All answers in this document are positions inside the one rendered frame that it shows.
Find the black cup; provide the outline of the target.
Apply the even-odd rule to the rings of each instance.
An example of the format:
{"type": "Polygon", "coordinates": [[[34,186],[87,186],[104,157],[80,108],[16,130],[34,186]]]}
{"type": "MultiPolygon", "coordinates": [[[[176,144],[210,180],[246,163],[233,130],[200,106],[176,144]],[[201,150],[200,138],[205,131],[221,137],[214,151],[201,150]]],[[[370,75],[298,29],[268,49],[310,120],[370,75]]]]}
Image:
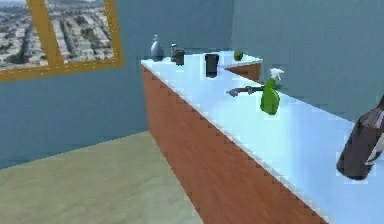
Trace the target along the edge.
{"type": "Polygon", "coordinates": [[[217,76],[217,66],[219,62],[218,54],[206,54],[205,63],[206,63],[206,76],[209,78],[214,78],[217,76]]]}

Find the green spray bottle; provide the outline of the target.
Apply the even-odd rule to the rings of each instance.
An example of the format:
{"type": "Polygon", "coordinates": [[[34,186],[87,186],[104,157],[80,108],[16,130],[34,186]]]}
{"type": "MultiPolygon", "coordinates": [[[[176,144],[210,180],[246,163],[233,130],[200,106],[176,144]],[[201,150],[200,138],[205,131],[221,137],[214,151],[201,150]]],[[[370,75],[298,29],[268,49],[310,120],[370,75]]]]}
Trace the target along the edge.
{"type": "Polygon", "coordinates": [[[275,115],[277,113],[280,96],[276,91],[276,83],[281,79],[280,75],[283,73],[284,71],[279,68],[271,68],[271,77],[265,82],[260,101],[260,109],[269,115],[275,115]]]}

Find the yellow framed window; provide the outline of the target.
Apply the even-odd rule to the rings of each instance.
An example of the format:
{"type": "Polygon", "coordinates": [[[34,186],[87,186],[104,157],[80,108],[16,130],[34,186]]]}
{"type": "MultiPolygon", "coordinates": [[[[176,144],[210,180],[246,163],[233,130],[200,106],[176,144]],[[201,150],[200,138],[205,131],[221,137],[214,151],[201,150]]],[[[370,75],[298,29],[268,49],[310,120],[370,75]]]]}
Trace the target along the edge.
{"type": "Polygon", "coordinates": [[[116,0],[0,0],[0,82],[123,64],[116,0]]]}

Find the brown counter with pale top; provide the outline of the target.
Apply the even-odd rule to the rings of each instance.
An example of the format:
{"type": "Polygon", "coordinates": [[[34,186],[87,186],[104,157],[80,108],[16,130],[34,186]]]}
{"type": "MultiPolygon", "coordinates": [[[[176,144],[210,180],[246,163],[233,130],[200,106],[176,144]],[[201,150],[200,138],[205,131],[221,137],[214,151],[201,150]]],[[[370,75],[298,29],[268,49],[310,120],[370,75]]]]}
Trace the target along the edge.
{"type": "Polygon", "coordinates": [[[214,78],[202,54],[141,63],[150,133],[204,224],[384,224],[384,155],[364,181],[336,169],[352,122],[288,95],[274,116],[258,93],[228,95],[261,63],[222,51],[214,78]]]}

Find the small dark shaker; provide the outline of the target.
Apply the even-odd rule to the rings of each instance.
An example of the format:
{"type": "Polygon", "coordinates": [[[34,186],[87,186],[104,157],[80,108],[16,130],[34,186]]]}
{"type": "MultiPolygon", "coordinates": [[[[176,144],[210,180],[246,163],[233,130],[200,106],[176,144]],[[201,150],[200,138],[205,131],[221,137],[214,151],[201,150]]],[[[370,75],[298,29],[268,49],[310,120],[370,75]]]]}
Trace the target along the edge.
{"type": "Polygon", "coordinates": [[[183,66],[185,52],[182,49],[179,49],[176,43],[171,44],[170,52],[171,61],[174,62],[177,66],[183,66]]]}

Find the dark brown bottle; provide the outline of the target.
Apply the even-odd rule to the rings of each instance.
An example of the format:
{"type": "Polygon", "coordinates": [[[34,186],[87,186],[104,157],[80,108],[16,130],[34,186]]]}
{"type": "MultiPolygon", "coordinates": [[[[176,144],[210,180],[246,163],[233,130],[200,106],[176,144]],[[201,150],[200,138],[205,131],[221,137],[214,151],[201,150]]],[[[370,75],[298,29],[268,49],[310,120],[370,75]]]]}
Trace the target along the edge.
{"type": "Polygon", "coordinates": [[[343,176],[364,180],[383,151],[384,95],[376,107],[356,121],[336,168],[343,176]]]}

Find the grey round bottle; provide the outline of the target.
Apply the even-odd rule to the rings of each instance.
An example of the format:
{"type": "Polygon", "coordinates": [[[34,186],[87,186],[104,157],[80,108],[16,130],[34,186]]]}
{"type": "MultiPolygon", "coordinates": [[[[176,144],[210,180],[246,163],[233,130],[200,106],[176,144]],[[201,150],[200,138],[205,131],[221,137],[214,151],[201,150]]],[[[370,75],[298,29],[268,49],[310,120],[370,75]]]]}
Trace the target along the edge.
{"type": "Polygon", "coordinates": [[[164,50],[157,34],[153,36],[153,43],[150,49],[150,55],[151,59],[155,62],[162,61],[164,58],[164,50]]]}

